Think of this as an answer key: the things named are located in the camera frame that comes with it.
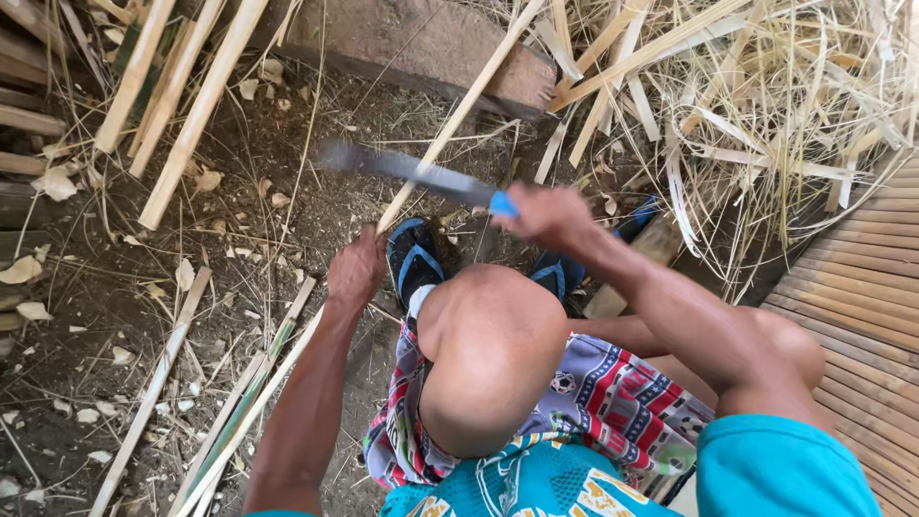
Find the teal shirt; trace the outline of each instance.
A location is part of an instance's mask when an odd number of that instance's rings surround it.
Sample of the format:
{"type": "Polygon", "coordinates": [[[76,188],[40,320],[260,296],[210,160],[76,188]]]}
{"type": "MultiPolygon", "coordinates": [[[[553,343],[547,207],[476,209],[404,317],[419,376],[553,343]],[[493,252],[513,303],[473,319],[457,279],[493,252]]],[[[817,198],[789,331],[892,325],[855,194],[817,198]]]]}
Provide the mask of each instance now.
{"type": "MultiPolygon", "coordinates": [[[[880,517],[858,461],[839,441],[810,425],[767,415],[734,415],[709,424],[698,441],[697,495],[703,516],[880,517]]],[[[293,517],[274,511],[255,515],[293,517]]],[[[609,460],[576,435],[545,432],[464,461],[436,486],[393,490],[380,515],[677,514],[622,483],[609,460]]]]}

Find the blue flip-flop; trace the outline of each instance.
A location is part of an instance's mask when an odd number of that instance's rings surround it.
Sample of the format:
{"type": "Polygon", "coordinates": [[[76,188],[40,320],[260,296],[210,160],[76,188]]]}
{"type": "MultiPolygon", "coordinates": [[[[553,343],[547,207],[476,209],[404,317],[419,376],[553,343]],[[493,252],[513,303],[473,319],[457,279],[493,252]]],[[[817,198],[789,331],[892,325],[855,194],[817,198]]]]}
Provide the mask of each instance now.
{"type": "Polygon", "coordinates": [[[577,260],[563,253],[544,251],[527,276],[564,303],[565,298],[584,281],[584,274],[584,266],[577,260]]]}
{"type": "Polygon", "coordinates": [[[437,259],[437,241],[420,217],[413,217],[396,227],[386,246],[392,284],[399,301],[408,307],[419,287],[444,281],[444,271],[437,259]]]}

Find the man's left hand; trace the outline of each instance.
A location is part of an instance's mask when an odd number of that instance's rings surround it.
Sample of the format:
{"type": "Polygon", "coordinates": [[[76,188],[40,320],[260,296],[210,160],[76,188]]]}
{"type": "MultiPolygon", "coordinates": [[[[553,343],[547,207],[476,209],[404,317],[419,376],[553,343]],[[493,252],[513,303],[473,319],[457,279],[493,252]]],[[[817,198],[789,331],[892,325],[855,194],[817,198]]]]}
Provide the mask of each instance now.
{"type": "Polygon", "coordinates": [[[373,298],[386,272],[386,239],[377,238],[374,224],[364,224],[360,236],[343,247],[329,266],[329,301],[363,307],[373,298]]]}

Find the soil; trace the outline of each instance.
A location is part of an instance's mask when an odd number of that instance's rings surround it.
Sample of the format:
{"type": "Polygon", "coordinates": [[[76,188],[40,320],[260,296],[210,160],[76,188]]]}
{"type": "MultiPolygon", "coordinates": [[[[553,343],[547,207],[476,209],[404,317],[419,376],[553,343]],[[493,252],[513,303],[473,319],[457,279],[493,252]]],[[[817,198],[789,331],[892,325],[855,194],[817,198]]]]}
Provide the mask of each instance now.
{"type": "MultiPolygon", "coordinates": [[[[244,58],[239,70],[248,69],[254,58],[244,58]]],[[[29,323],[16,333],[15,348],[0,362],[0,410],[19,411],[9,427],[46,488],[45,506],[7,498],[0,500],[3,513],[27,517],[87,512],[107,472],[87,455],[94,451],[114,455],[119,449],[119,437],[127,432],[129,415],[136,411],[169,335],[176,312],[175,270],[180,258],[187,258],[196,270],[210,264],[214,271],[213,285],[199,304],[187,339],[205,376],[213,380],[201,382],[200,395],[193,396],[188,386],[198,379],[198,367],[188,354],[179,355],[161,397],[170,412],[152,415],[147,436],[154,442],[141,440],[115,498],[121,502],[121,514],[165,515],[198,449],[196,434],[208,429],[248,358],[267,345],[268,336],[286,312],[285,302],[299,290],[295,270],[319,280],[302,313],[301,322],[305,322],[325,298],[323,277],[335,251],[353,238],[361,223],[378,219],[401,186],[394,179],[315,168],[318,142],[338,137],[375,145],[377,141],[433,138],[453,104],[330,74],[323,77],[323,93],[311,124],[314,97],[304,99],[299,92],[303,87],[314,89],[319,75],[301,63],[284,64],[286,85],[275,86],[275,99],[267,98],[264,84],[254,101],[242,100],[235,88],[235,99],[224,95],[196,151],[196,163],[224,175],[221,184],[213,191],[196,193],[194,179],[183,178],[157,231],[143,232],[136,219],[165,162],[177,125],[164,137],[140,180],[120,167],[118,157],[102,157],[96,166],[108,181],[104,194],[87,187],[66,202],[48,203],[50,222],[44,229],[51,237],[51,252],[44,272],[25,292],[29,299],[44,301],[54,319],[29,323]],[[282,109],[281,101],[289,101],[290,108],[282,109]],[[301,168],[303,143],[311,130],[310,149],[301,168]],[[263,178],[273,182],[264,198],[258,192],[263,178]],[[292,203],[273,207],[271,199],[276,193],[292,198],[292,203]],[[286,235],[284,224],[289,229],[286,235]],[[124,242],[124,236],[136,236],[143,246],[124,242]],[[252,254],[244,258],[237,251],[236,257],[229,258],[230,248],[251,249],[252,254]],[[256,254],[262,256],[261,261],[254,261],[256,254]],[[280,257],[286,264],[278,263],[280,257]],[[153,283],[165,295],[153,299],[149,292],[153,283]],[[232,304],[223,302],[227,293],[235,293],[232,304]],[[137,360],[113,365],[112,348],[116,346],[135,353],[137,360]],[[55,400],[69,404],[71,413],[55,409],[55,400]],[[183,400],[193,400],[195,406],[181,411],[178,402],[183,400]],[[76,411],[94,408],[98,401],[113,403],[119,414],[79,423],[76,411]]],[[[457,136],[486,134],[505,121],[476,113],[467,118],[457,136]]],[[[85,121],[88,128],[100,123],[96,114],[85,121]]],[[[531,181],[556,124],[553,120],[521,124],[518,131],[511,128],[494,138],[456,141],[441,157],[447,167],[489,183],[506,185],[511,178],[531,181]]],[[[585,156],[607,143],[607,139],[597,140],[592,144],[597,148],[588,149],[585,156]]],[[[566,142],[565,158],[570,143],[566,142]]],[[[427,144],[379,146],[422,155],[427,144]]],[[[584,194],[595,215],[602,218],[606,200],[600,192],[618,191],[618,185],[637,170],[626,154],[608,156],[608,163],[617,170],[614,175],[595,172],[589,158],[578,169],[563,159],[546,183],[572,184],[583,178],[587,182],[584,194]]],[[[83,178],[88,184],[88,177],[83,178]]],[[[618,201],[619,213],[627,213],[641,197],[618,201]]],[[[534,247],[492,228],[487,215],[473,213],[434,192],[417,190],[404,209],[403,217],[425,217],[438,229],[448,274],[473,262],[527,271],[539,254],[534,247]],[[450,242],[453,237],[456,244],[450,242]]],[[[716,281],[709,284],[720,287],[716,281]]],[[[572,316],[580,314],[598,286],[594,281],[573,296],[567,307],[572,316]]],[[[389,279],[375,303],[390,315],[402,314],[389,279]]],[[[358,464],[359,441],[387,396],[398,331],[389,318],[368,310],[352,340],[341,430],[323,480],[327,515],[376,515],[383,504],[385,492],[358,464]]],[[[240,513],[254,444],[267,414],[256,421],[227,466],[213,513],[240,513]]],[[[0,439],[0,457],[0,475],[11,476],[26,489],[35,485],[6,434],[0,439]]]]}

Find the knee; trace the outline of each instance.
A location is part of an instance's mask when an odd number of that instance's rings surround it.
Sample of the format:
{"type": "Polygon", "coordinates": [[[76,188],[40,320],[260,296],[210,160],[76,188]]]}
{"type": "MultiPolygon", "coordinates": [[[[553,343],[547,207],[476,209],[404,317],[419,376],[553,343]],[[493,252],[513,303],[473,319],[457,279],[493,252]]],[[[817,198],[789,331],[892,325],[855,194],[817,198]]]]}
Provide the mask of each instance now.
{"type": "Polygon", "coordinates": [[[776,346],[789,361],[809,388],[816,387],[823,378],[823,349],[797,323],[775,313],[753,307],[737,307],[756,323],[760,332],[776,346]]]}

